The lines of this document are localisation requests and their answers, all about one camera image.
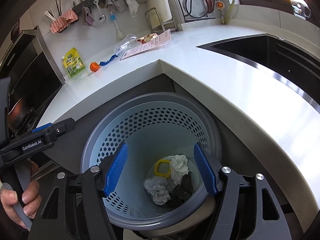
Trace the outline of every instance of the white cutting board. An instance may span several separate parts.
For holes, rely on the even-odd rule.
[[[169,7],[168,0],[146,0],[147,9],[151,9],[155,7],[157,9],[158,14],[160,14],[162,21],[165,23],[171,20],[172,15]],[[160,25],[159,19],[154,11],[149,13],[151,26],[152,28],[156,28]]]

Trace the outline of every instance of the gray rag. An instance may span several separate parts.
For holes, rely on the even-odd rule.
[[[124,0],[106,0],[106,7],[109,8],[110,12],[114,12],[115,8],[122,12],[127,8],[127,5],[125,4]]]
[[[93,26],[94,19],[90,16],[88,7],[82,7],[82,25]]]

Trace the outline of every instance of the white countertop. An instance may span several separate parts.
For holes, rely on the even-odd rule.
[[[251,150],[284,192],[305,231],[320,205],[320,114],[263,71],[196,48],[260,33],[264,32],[234,25],[173,33],[173,44],[122,61],[116,59],[96,73],[69,80],[39,126],[68,117],[78,120],[128,89],[165,73],[211,110]],[[290,33],[284,32],[282,38],[295,43]],[[85,64],[108,60],[108,51]]]

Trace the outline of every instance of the perforated trash can wall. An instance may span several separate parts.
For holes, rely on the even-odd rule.
[[[81,172],[100,164],[119,144],[128,145],[128,159],[115,191],[104,199],[114,225],[131,230],[172,226],[190,216],[206,200],[201,177],[192,197],[172,210],[153,203],[143,180],[159,159],[184,154],[198,173],[193,146],[201,142],[208,154],[221,159],[221,142],[210,114],[197,103],[175,93],[152,93],[131,99],[111,111],[94,129],[84,148]]]

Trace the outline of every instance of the black crumpled trash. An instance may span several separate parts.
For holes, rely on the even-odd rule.
[[[188,174],[183,175],[180,185],[175,186],[172,194],[170,194],[171,200],[167,202],[168,207],[178,208],[191,197],[193,192],[191,173],[189,171]]]

